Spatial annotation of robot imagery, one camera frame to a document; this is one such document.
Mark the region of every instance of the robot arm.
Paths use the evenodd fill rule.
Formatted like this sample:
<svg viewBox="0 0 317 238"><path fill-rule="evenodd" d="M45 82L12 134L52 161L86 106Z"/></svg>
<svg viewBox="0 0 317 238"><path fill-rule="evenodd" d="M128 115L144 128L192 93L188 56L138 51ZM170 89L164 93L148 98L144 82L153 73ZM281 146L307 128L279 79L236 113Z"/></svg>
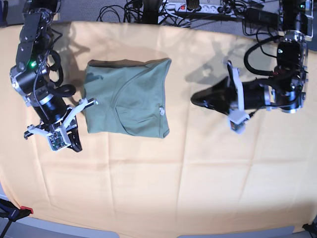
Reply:
<svg viewBox="0 0 317 238"><path fill-rule="evenodd" d="M242 133L245 123L259 109L280 108L285 113L295 113L304 105L307 80L306 42L308 20L302 8L302 0L280 0L279 28L284 36L272 36L253 47L245 54L245 67L261 75L251 82L241 82L239 69L227 63L229 77L217 85L192 96L192 103L216 110L228 116L231 129ZM279 41L277 66L272 71L254 69L249 64L249 55L262 45ZM255 110L248 114L245 110Z"/></svg>
<svg viewBox="0 0 317 238"><path fill-rule="evenodd" d="M53 50L62 36L50 25L60 0L27 0L23 14L25 23L20 34L16 66L10 71L13 88L22 96L26 106L32 106L40 117L38 126L29 126L27 139L39 134L48 140L52 150L71 148L82 150L78 135L76 114L92 106L96 100L82 99L77 107L67 106L63 97L71 97L76 88L63 83L63 70L59 54ZM54 64L48 65L48 56ZM50 71L58 71L59 80L50 80Z"/></svg>

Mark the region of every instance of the folded shirt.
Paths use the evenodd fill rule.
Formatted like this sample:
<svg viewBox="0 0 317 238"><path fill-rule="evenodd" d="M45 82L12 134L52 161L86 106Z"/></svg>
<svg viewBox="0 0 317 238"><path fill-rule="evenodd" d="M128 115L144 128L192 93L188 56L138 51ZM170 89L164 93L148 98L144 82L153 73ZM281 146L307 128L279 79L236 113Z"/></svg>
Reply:
<svg viewBox="0 0 317 238"><path fill-rule="evenodd" d="M170 64L171 59L90 61L85 93L99 104L85 110L88 132L166 137L164 83Z"/></svg>

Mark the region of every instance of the metal bracket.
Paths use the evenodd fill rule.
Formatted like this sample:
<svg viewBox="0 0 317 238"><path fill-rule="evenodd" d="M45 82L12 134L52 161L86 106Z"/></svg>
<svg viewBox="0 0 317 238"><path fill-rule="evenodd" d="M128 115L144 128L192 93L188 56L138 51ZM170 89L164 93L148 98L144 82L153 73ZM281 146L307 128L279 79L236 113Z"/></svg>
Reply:
<svg viewBox="0 0 317 238"><path fill-rule="evenodd" d="M227 68L230 80L233 81L236 88L238 104L238 109L232 110L228 115L228 122L234 132L241 134L245 130L245 121L249 120L250 116L244 111L244 93L243 85L239 77L239 69L234 68L231 61L227 62Z"/></svg>
<svg viewBox="0 0 317 238"><path fill-rule="evenodd" d="M55 128L53 132L46 131L42 129L40 126L34 125L28 127L28 132L30 134L45 136L53 151L59 151L63 148L70 147L76 152L79 152L81 151L81 145L77 131L78 126L76 114L94 104L98 104L98 102L95 99L90 99L88 101L86 98L84 98L79 101L78 106L70 106L70 113L63 120L63 123L59 127Z"/></svg>
<svg viewBox="0 0 317 238"><path fill-rule="evenodd" d="M30 61L40 19L40 13L32 13L25 16L25 23L20 34L21 43L18 46L15 59L18 72L25 72Z"/></svg>

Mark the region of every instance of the floor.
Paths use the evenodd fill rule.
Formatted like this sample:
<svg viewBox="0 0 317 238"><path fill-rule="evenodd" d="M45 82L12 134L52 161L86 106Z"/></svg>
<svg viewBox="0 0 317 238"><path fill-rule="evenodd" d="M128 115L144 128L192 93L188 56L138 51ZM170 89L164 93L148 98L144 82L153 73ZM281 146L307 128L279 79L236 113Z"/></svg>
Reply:
<svg viewBox="0 0 317 238"><path fill-rule="evenodd" d="M10 0L8 12L8 24L22 23L22 12L25 0ZM170 2L186 2L186 0L170 0ZM201 3L219 4L220 0L201 0ZM117 4L124 6L126 0L62 0L61 21L96 21L100 8ZM266 3L265 10L276 12L278 2ZM118 8L118 13L123 18L123 10ZM118 22L117 16L111 12L103 18L106 22ZM242 25L240 22L211 22L210 20L200 20L193 23L192 27L197 30L214 31L243 35Z"/></svg>

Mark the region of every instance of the table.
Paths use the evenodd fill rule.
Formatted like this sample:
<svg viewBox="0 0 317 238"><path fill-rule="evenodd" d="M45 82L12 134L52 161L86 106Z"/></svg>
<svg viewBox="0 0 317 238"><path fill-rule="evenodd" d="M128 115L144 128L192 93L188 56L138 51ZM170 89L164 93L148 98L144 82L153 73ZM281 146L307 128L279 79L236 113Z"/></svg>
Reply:
<svg viewBox="0 0 317 238"><path fill-rule="evenodd" d="M21 26L0 29L0 182L17 206L34 217L67 225L114 231L121 238L175 238L301 226L317 214L316 54L309 56L305 107L288 115L260 111L243 135L224 115L190 103L193 93L222 80L223 62L243 66L251 39L175 27L73 22L54 26L64 33L60 53L66 82L83 93L87 62L148 61L169 57L165 83L170 134L165 139L88 134L78 115L83 151L50 151L45 139L25 141L26 126L38 122L14 91ZM274 53L274 46L266 46ZM275 62L256 52L254 67Z"/></svg>

